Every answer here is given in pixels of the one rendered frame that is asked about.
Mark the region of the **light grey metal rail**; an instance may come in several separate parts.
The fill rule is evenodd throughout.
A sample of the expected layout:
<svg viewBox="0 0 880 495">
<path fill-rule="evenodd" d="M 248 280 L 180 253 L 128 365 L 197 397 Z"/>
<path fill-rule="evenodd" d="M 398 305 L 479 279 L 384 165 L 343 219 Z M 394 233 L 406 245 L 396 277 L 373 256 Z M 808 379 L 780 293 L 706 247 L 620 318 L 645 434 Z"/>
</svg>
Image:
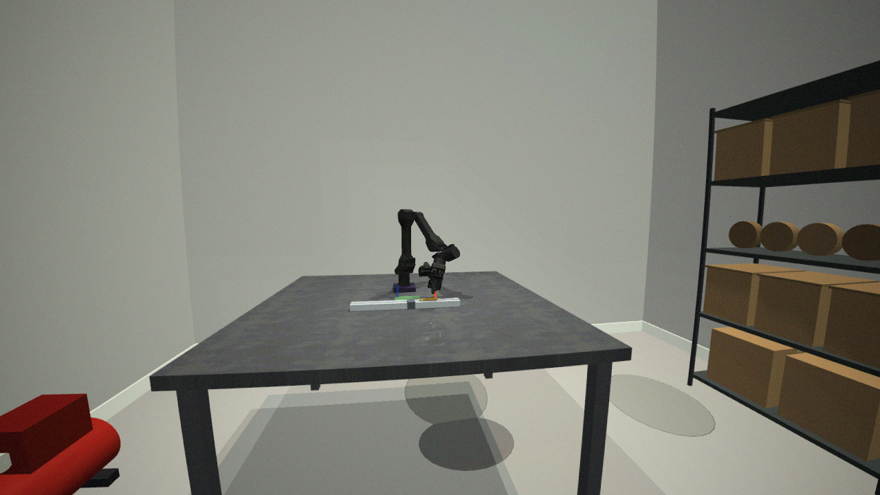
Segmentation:
<svg viewBox="0 0 880 495">
<path fill-rule="evenodd" d="M 379 311 L 394 309 L 460 307 L 459 298 L 440 298 L 440 300 L 391 300 L 374 302 L 350 302 L 350 311 Z"/>
</svg>

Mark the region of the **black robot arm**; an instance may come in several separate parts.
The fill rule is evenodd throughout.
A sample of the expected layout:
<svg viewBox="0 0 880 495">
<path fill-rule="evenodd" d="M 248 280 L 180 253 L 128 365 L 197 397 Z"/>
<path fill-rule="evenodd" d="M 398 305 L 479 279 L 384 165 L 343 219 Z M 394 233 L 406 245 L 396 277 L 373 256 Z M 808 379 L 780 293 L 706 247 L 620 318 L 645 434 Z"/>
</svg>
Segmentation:
<svg viewBox="0 0 880 495">
<path fill-rule="evenodd" d="M 460 257 L 460 251 L 454 244 L 446 245 L 443 243 L 443 239 L 434 234 L 421 211 L 400 209 L 398 211 L 398 222 L 401 226 L 401 256 L 398 267 L 394 269 L 394 273 L 399 275 L 398 286 L 410 286 L 410 273 L 414 273 L 415 258 L 411 254 L 411 226 L 414 220 L 426 238 L 428 250 L 430 252 L 437 252 L 432 256 L 434 262 L 441 261 L 446 264 L 446 262 L 452 262 L 452 260 Z M 424 262 L 418 269 L 420 278 L 422 276 L 430 278 L 430 273 L 433 273 L 430 269 L 430 264 Z"/>
</svg>

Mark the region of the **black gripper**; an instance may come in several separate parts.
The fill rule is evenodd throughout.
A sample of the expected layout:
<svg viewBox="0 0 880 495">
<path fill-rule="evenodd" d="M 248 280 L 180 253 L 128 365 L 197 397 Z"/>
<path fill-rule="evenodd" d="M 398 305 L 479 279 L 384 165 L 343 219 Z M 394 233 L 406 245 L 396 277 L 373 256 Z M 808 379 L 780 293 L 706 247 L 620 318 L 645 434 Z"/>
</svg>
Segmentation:
<svg viewBox="0 0 880 495">
<path fill-rule="evenodd" d="M 441 261 L 433 262 L 430 270 L 433 273 L 430 273 L 428 288 L 431 288 L 432 294 L 434 294 L 438 289 L 441 289 L 442 287 L 443 273 L 446 271 L 446 264 Z"/>
</svg>

